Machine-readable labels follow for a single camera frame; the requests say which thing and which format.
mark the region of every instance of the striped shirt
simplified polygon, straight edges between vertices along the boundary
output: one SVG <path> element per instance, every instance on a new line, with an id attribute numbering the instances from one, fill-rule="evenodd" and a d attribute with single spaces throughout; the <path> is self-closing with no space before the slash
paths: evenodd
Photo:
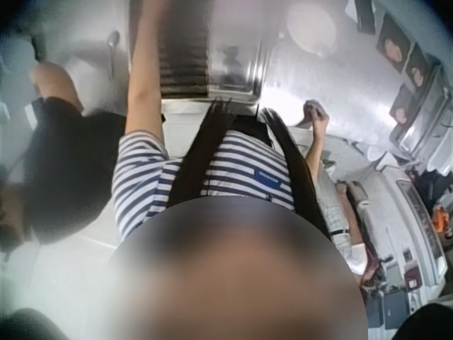
<path id="1" fill-rule="evenodd" d="M 120 140 L 113 199 L 122 240 L 165 210 L 181 162 L 170 159 L 162 143 L 149 132 L 136 131 Z M 221 195 L 260 198 L 294 210 L 285 158 L 260 140 L 237 131 L 226 134 L 201 192 L 201 196 Z M 350 243 L 346 249 L 350 253 Z M 342 254 L 350 264 L 352 259 Z"/>

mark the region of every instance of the hand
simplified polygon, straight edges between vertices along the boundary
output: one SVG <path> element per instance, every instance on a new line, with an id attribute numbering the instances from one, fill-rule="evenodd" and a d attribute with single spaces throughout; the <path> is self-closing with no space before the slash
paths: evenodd
<path id="1" fill-rule="evenodd" d="M 305 116 L 311 117 L 313 121 L 314 140 L 323 140 L 326 136 L 329 116 L 317 101 L 307 101 L 304 106 Z"/>
<path id="2" fill-rule="evenodd" d="M 335 187 L 337 189 L 338 195 L 340 196 L 345 196 L 348 192 L 348 185 L 346 185 L 346 183 L 344 182 L 338 182 Z"/>
<path id="3" fill-rule="evenodd" d="M 168 9 L 169 0 L 142 0 L 142 20 L 159 26 Z"/>

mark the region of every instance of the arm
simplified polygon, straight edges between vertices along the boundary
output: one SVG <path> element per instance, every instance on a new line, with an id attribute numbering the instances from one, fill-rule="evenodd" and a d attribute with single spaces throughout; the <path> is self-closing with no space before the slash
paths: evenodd
<path id="1" fill-rule="evenodd" d="M 349 224 L 349 232 L 351 235 L 351 245 L 355 246 L 356 244 L 363 243 L 362 234 L 360 233 L 359 225 L 357 219 L 355 218 L 354 210 L 352 209 L 351 203 L 346 196 L 347 186 L 343 183 L 337 185 L 337 193 L 340 198 L 341 208 L 345 213 L 346 220 Z"/>
<path id="2" fill-rule="evenodd" d="M 323 152 L 324 140 L 317 140 L 313 139 L 313 143 L 311 144 L 310 150 L 308 154 L 306 154 L 305 160 L 309 166 L 311 178 L 313 182 L 318 181 L 318 173 L 319 173 L 319 164 L 321 163 L 321 155 Z"/>
<path id="3" fill-rule="evenodd" d="M 307 101 L 304 106 L 304 111 L 306 115 L 311 116 L 313 121 L 313 144 L 311 145 L 305 160 L 310 168 L 313 182 L 317 182 L 329 117 L 321 105 L 316 101 Z"/>
<path id="4" fill-rule="evenodd" d="M 59 98 L 74 105 L 80 113 L 84 110 L 71 77 L 60 66 L 40 63 L 32 70 L 30 78 L 44 99 Z"/>
<path id="5" fill-rule="evenodd" d="M 126 133 L 146 130 L 164 143 L 161 118 L 161 77 L 158 30 L 164 0 L 143 0 L 132 58 Z"/>

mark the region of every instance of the blue name tag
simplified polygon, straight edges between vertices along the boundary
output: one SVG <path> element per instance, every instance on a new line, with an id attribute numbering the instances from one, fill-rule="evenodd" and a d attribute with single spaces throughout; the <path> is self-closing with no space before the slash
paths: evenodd
<path id="1" fill-rule="evenodd" d="M 272 189 L 278 189 L 282 185 L 281 179 L 260 169 L 255 169 L 255 180 Z"/>

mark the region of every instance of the long dark hair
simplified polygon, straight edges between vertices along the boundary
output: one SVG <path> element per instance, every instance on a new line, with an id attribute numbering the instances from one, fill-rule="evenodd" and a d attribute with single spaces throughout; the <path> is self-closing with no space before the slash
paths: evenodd
<path id="1" fill-rule="evenodd" d="M 297 149 L 279 115 L 268 109 L 263 111 L 263 115 L 285 154 L 294 212 L 331 239 L 305 159 Z M 208 167 L 235 118 L 229 102 L 215 101 L 212 103 L 200 126 L 200 131 L 176 174 L 167 208 L 201 197 Z"/>

